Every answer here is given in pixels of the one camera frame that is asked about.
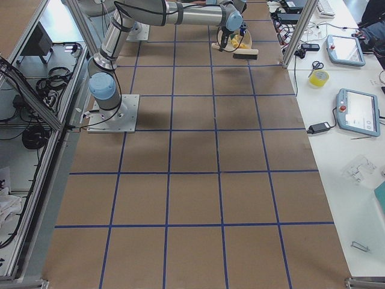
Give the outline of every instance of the keyboard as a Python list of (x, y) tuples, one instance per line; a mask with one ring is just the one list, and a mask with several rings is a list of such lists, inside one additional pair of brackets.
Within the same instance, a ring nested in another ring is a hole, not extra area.
[(334, 18), (336, 15), (328, 0), (319, 0), (316, 10), (320, 18)]

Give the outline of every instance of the yellow tape roll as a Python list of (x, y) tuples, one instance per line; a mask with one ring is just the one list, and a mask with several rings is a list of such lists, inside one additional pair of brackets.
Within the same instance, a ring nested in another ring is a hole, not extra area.
[(311, 74), (309, 81), (315, 86), (322, 87), (329, 79), (329, 74), (324, 70), (314, 70)]

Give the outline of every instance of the metal mounting plate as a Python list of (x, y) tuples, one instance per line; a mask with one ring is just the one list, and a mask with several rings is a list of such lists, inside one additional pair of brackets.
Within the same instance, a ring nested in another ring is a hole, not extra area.
[(138, 34), (130, 33), (127, 37), (127, 41), (136, 42), (136, 41), (147, 41), (150, 35), (150, 25), (142, 24), (142, 31)]
[[(98, 125), (94, 123), (102, 122), (102, 116), (99, 113), (92, 114), (90, 117), (90, 127), (87, 131), (90, 133), (111, 133), (111, 132), (135, 132), (138, 117), (139, 95), (122, 95), (122, 104), (127, 108), (126, 111), (120, 111), (124, 116), (117, 120), (107, 120)], [(94, 102), (93, 110), (98, 110), (99, 106)]]

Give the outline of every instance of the person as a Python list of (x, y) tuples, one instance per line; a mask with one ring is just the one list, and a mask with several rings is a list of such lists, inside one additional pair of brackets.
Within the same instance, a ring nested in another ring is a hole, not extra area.
[(354, 36), (363, 52), (373, 52), (385, 69), (385, 0), (369, 0)]

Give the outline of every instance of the sticker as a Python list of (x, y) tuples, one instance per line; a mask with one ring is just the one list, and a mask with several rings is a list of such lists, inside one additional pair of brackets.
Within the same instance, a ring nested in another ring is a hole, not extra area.
[(369, 81), (371, 82), (372, 86), (382, 86), (382, 84), (380, 83), (380, 80), (378, 79), (369, 79)]

